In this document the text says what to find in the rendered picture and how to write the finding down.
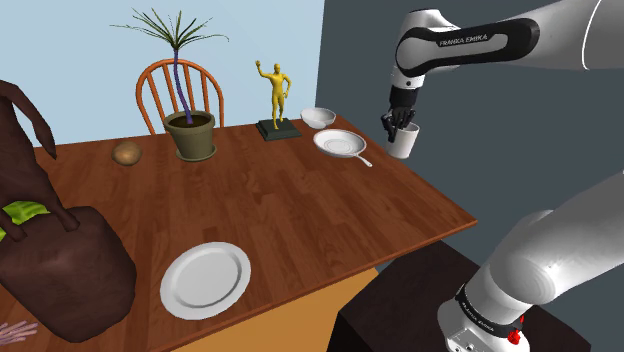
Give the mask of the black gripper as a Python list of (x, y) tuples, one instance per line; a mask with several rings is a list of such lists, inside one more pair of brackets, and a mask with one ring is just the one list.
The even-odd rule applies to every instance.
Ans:
[(417, 100), (419, 89), (403, 89), (392, 86), (389, 95), (390, 109), (386, 114), (381, 116), (381, 122), (384, 130), (388, 134), (388, 141), (393, 143), (396, 138), (397, 128), (404, 129), (412, 121), (415, 111), (412, 109), (399, 109), (397, 111), (397, 127), (394, 123), (392, 110), (397, 108), (412, 108)]

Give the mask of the white cup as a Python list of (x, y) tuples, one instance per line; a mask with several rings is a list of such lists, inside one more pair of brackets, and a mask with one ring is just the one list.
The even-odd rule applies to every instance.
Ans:
[(420, 127), (410, 122), (405, 128), (396, 131), (393, 142), (387, 141), (385, 151), (396, 159), (407, 159), (413, 149)]

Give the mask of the white frying pan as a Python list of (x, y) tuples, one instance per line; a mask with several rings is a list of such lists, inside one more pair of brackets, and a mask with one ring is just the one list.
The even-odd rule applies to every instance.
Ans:
[(373, 164), (361, 156), (367, 143), (360, 135), (342, 129), (325, 129), (313, 136), (316, 147), (324, 154), (336, 158), (358, 158), (367, 167)]

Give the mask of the white bowl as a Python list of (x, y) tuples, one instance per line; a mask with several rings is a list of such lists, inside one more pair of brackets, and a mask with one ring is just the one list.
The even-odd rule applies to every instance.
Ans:
[(313, 129), (324, 129), (336, 119), (333, 111), (320, 107), (305, 108), (300, 112), (300, 116)]

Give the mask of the yellow human figure on base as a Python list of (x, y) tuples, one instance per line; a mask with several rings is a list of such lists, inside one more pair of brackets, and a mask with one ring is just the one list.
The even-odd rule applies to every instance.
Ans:
[(271, 91), (271, 119), (258, 121), (255, 126), (265, 141), (276, 141), (301, 137), (302, 134), (293, 123), (283, 116), (285, 100), (288, 97), (292, 81), (281, 72), (279, 64), (274, 65), (272, 73), (263, 72), (261, 62), (255, 61), (256, 68), (261, 77), (269, 80)]

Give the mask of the brown wooden table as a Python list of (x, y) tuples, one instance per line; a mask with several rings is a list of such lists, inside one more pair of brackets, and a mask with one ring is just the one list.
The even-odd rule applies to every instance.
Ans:
[[(369, 142), (360, 158), (322, 154), (313, 131), (267, 142), (256, 127), (214, 132), (216, 154), (177, 158), (165, 134), (137, 138), (130, 167), (110, 140), (36, 150), (65, 206), (96, 208), (137, 267), (128, 316), (103, 334), (69, 343), (47, 329), (0, 352), (169, 352), (475, 224), (475, 219), (402, 162)], [(171, 315), (162, 277), (188, 249), (228, 242), (251, 263), (240, 299), (199, 321)]]

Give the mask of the dark robot stand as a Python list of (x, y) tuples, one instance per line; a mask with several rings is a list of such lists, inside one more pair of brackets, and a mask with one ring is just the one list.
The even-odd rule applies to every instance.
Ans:
[(327, 352), (591, 352), (537, 306), (500, 337), (481, 329), (463, 288), (478, 269), (443, 242), (394, 260), (339, 311)]

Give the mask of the potted plant in olive pot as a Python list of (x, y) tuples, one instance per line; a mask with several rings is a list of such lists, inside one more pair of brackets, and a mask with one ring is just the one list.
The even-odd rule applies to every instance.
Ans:
[[(156, 11), (145, 13), (133, 11), (133, 18), (140, 24), (125, 25), (129, 30), (139, 31), (167, 43), (173, 52), (169, 59), (156, 61), (145, 68), (135, 85), (135, 100), (141, 116), (150, 133), (154, 133), (143, 99), (143, 88), (148, 87), (163, 128), (176, 146), (176, 156), (186, 162), (201, 162), (211, 158), (217, 151), (213, 142), (215, 126), (222, 127), (224, 118), (224, 96), (214, 78), (201, 65), (180, 57), (182, 48), (190, 43), (211, 39), (211, 34), (201, 30), (205, 21), (191, 20), (182, 24), (182, 14), (177, 13), (163, 19)], [(166, 114), (153, 77), (155, 70), (161, 70), (166, 84), (173, 112)]]

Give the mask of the white plate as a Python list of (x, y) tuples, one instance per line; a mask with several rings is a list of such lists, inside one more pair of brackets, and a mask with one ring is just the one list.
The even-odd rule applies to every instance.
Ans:
[(197, 245), (167, 268), (160, 285), (164, 308), (183, 320), (214, 317), (236, 303), (251, 278), (251, 263), (239, 247), (226, 242)]

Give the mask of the brown round potato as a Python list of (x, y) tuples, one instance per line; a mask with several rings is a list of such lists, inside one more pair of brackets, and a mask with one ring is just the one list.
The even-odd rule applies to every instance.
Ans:
[(116, 145), (111, 152), (111, 159), (122, 166), (132, 166), (142, 157), (141, 147), (131, 141), (123, 141)]

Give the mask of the green leaf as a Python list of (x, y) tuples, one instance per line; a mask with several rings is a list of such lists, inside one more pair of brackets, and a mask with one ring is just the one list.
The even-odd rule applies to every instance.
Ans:
[(0, 210), (0, 217), (6, 215), (16, 226), (21, 226), (35, 216), (49, 214), (50, 211), (34, 201), (14, 201)]

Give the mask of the pale purple twig bundle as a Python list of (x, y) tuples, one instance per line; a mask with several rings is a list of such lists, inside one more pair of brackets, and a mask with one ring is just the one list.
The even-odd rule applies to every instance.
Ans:
[(38, 323), (21, 321), (10, 325), (9, 323), (0, 324), (0, 346), (22, 342), (28, 336), (37, 333)]

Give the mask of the dark brown handled bag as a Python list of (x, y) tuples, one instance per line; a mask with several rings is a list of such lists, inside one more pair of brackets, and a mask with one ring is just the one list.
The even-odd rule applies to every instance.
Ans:
[(136, 265), (96, 209), (62, 205), (17, 110), (31, 121), (44, 150), (56, 154), (51, 129), (34, 104), (17, 85), (0, 80), (0, 210), (34, 201), (50, 211), (21, 226), (0, 217), (0, 286), (53, 334), (83, 342), (130, 312)]

